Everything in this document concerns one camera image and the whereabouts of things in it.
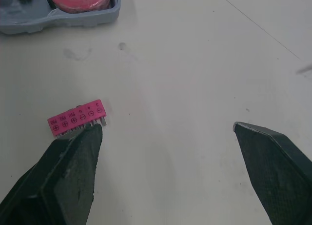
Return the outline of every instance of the tape measure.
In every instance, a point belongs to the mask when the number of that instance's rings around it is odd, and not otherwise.
[[[67,13],[81,13],[106,9],[110,0],[52,0],[55,5]]]

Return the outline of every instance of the white table surface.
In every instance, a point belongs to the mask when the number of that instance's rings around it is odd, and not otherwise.
[[[88,225],[269,225],[232,125],[312,159],[312,0],[121,1],[113,24],[0,36],[0,199],[54,139],[47,118],[102,99]]]

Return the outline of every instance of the gray plastic case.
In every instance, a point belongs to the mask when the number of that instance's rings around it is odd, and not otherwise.
[[[33,33],[51,26],[96,26],[115,21],[119,16],[120,0],[111,0],[105,10],[69,14],[51,9],[47,0],[0,0],[0,32],[5,34]]]

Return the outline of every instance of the scratch on table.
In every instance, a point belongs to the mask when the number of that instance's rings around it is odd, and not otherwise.
[[[267,33],[271,38],[273,38],[276,42],[278,42],[281,46],[286,48],[289,52],[291,52],[296,58],[300,59],[295,53],[293,53],[291,50],[289,50],[285,45],[283,45],[280,41],[278,41],[276,38],[274,38],[269,32],[267,32],[265,29],[263,29],[258,23],[253,21],[251,18],[249,18],[246,14],[244,14],[241,10],[239,10],[236,6],[234,6],[231,2],[226,0],[231,6],[233,6],[235,9],[237,9],[241,14],[243,14],[246,18],[248,18],[250,21],[252,21],[254,24],[256,24],[261,30],[263,30],[265,33]]]

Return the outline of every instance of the white tabletop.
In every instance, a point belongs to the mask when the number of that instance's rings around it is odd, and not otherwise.
[[[108,117],[88,225],[269,225],[232,131],[286,134],[312,159],[311,0],[121,0],[117,22],[0,36],[0,199],[54,139]]]

